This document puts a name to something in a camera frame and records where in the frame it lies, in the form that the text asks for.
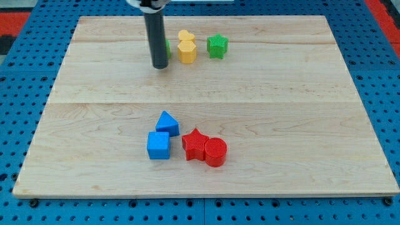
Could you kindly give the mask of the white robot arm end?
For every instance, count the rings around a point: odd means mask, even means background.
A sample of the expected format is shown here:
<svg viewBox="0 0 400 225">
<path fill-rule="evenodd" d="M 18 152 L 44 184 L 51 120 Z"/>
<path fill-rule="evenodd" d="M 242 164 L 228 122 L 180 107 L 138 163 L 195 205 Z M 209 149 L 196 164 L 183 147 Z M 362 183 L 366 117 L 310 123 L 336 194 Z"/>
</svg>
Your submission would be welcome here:
<svg viewBox="0 0 400 225">
<path fill-rule="evenodd" d="M 164 9 L 171 0 L 126 0 L 126 2 L 143 13 L 154 14 Z"/>
</svg>

